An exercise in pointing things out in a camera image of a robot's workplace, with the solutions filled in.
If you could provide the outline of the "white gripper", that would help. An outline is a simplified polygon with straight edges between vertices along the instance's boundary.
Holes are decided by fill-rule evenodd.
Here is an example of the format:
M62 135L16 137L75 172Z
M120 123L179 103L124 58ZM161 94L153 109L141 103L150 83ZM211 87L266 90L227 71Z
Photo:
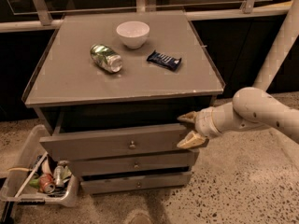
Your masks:
M181 141L177 143L178 148L189 149L200 147L207 139L221 136L212 118L213 108L205 108L196 113L195 111L186 113L178 117L181 122L195 123L195 131L190 131Z

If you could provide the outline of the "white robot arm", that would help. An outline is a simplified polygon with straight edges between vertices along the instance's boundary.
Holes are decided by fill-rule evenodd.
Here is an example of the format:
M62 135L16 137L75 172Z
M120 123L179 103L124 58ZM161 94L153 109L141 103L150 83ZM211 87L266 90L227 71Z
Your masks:
M230 103L180 116L180 121L193 124L194 129L178 143L178 147L199 147L206 140L226 132L244 132L263 127L272 127L298 143L299 110L282 104L267 93L298 36L299 0L292 0L254 84L237 91Z

